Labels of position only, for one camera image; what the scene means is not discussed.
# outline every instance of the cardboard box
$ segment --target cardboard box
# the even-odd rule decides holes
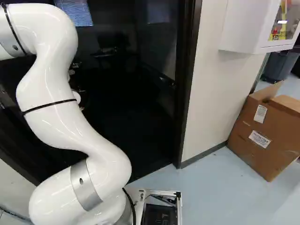
[[[228,148],[267,181],[300,156],[300,102],[275,97],[283,82],[249,95]]]

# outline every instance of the black ring stripe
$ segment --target black ring stripe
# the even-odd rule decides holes
[[[21,50],[23,51],[23,53],[24,53],[25,55],[27,55],[27,53],[25,52],[23,46],[21,45],[20,40],[18,39],[17,34],[15,33],[15,30],[14,30],[14,28],[13,28],[13,25],[11,24],[11,21],[10,21],[9,16],[8,16],[7,6],[6,6],[3,2],[1,3],[1,6],[2,6],[2,8],[4,9],[4,13],[5,13],[7,22],[8,22],[8,24],[9,24],[9,26],[10,26],[11,32],[13,33],[13,35],[14,35],[14,37],[15,37],[15,40],[17,41],[17,43],[18,43],[18,45],[20,46],[20,48],[21,48]]]
[[[61,103],[65,103],[65,102],[73,102],[73,101],[76,101],[76,99],[68,99],[68,100],[62,100],[62,101],[58,101],[58,102],[52,102],[52,103],[48,103],[48,104],[45,104],[45,105],[40,105],[40,106],[37,106],[37,107],[34,107],[32,109],[28,109],[23,113],[23,116],[27,113],[30,113],[34,110],[37,110],[37,109],[42,109],[42,108],[45,108],[45,107],[48,107],[48,106],[52,106],[52,105],[58,105],[58,104],[61,104]]]

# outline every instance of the white wall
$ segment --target white wall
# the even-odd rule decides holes
[[[0,205],[29,218],[28,204],[34,189],[32,183],[0,159]]]
[[[265,55],[218,50],[227,0],[203,0],[182,161],[227,140]]]

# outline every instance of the screw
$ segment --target screw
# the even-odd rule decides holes
[[[15,49],[16,51],[18,51],[18,47],[16,45],[13,45],[13,49]]]

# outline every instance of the gray trash can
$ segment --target gray trash can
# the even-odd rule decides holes
[[[292,51],[272,52],[261,79],[269,83],[285,80],[299,55],[300,53]]]

